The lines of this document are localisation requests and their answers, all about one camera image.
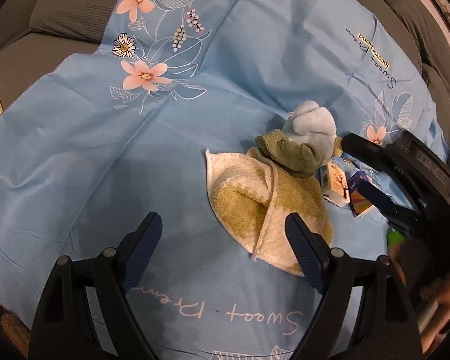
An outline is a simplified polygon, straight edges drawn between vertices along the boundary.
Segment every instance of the small box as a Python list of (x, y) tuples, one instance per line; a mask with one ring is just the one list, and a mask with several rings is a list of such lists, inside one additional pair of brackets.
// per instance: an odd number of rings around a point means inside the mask
[(330, 203), (344, 207), (350, 203), (347, 177), (345, 172), (336, 163), (329, 162), (319, 169), (322, 196)]
[(348, 179), (348, 189), (350, 191), (350, 206), (355, 218), (365, 215), (373, 208), (373, 204), (359, 193), (358, 187), (361, 183), (369, 183), (371, 178), (363, 171), (359, 170)]

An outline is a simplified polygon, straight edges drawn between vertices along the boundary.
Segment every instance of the bed sheet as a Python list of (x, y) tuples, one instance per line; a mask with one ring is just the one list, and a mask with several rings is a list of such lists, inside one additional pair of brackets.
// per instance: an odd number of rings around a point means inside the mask
[[(0, 117), (0, 303), (31, 327), (58, 256), (94, 257), (155, 211), (163, 236), (128, 301), (157, 353), (286, 360), (320, 297), (224, 231), (204, 152), (245, 152), (307, 99), (339, 132), (386, 144), (406, 128), (444, 157), (420, 74), (355, 0), (119, 0), (93, 55), (70, 56)], [(385, 252), (379, 213), (327, 210), (334, 246)], [(336, 350), (359, 299), (356, 289)]]

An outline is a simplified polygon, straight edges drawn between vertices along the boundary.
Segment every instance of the pillow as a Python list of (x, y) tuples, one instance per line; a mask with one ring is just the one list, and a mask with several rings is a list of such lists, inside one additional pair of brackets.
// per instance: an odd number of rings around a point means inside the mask
[(422, 64), (422, 67), (423, 81), (427, 84), (428, 91), (437, 104), (438, 124), (443, 130), (446, 142), (450, 145), (450, 96), (437, 71), (428, 64)]
[(99, 44), (117, 0), (38, 0), (33, 32)]
[(450, 47), (442, 29), (420, 0), (385, 0), (414, 38), (422, 62), (442, 78), (450, 99)]
[(419, 49), (417, 48), (412, 36), (394, 14), (394, 12), (385, 4), (384, 0), (357, 0), (361, 5), (370, 10), (380, 21), (389, 35), (394, 38), (410, 61), (415, 65), (419, 73), (422, 73), (422, 60)]
[(56, 36), (30, 33), (0, 51), (0, 102), (8, 108), (30, 85), (54, 71), (74, 53), (91, 54), (97, 46)]
[(37, 0), (8, 0), (0, 9), (0, 50), (23, 38)]

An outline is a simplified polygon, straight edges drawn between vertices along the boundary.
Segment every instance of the towel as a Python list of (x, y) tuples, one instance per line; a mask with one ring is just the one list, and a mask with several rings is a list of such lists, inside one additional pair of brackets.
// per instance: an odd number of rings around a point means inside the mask
[(247, 154), (206, 152), (210, 205), (225, 230), (253, 258), (294, 275), (303, 272), (285, 236), (285, 219), (297, 212), (331, 245), (334, 229), (318, 180), (288, 174), (256, 147)]
[(282, 130), (272, 130), (255, 138), (260, 153), (275, 161), (295, 177), (310, 177), (326, 159), (325, 152), (312, 145), (298, 144), (287, 138)]

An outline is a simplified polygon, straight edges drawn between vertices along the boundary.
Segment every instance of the screw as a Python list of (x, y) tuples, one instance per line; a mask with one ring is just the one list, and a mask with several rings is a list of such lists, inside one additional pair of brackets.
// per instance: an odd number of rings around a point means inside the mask
[(113, 257), (116, 255), (116, 249), (114, 247), (107, 247), (104, 251), (103, 251), (103, 255), (105, 257)]
[(343, 250), (341, 250), (339, 247), (334, 247), (331, 251), (330, 251), (331, 255), (337, 258), (343, 257), (345, 252)]
[(60, 256), (57, 260), (56, 263), (59, 266), (64, 266), (66, 263), (68, 263), (68, 256)]
[(378, 257), (379, 261), (384, 265), (384, 266), (389, 266), (390, 265), (390, 259), (388, 258), (388, 256), (385, 256), (384, 254), (380, 257)]

